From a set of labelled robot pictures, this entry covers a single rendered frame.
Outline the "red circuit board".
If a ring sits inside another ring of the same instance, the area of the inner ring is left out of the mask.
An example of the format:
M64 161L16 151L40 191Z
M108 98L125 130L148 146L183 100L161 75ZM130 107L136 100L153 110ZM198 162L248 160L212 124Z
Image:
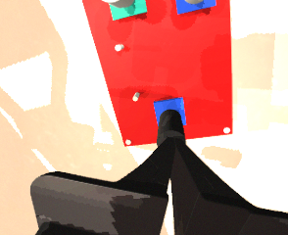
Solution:
M81 1L124 147L233 134L230 0Z

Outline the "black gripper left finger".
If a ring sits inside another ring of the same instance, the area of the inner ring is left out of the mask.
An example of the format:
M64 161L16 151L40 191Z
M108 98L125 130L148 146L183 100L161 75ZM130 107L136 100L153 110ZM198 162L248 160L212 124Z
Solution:
M102 235L161 235L169 204L174 138L116 181L52 171L33 179L38 229L52 222Z

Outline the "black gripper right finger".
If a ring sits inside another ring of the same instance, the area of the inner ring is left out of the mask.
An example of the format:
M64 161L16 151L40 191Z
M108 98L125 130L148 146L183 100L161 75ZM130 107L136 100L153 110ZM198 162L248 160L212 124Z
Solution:
M288 235L288 212L256 207L181 139L170 176L174 235Z

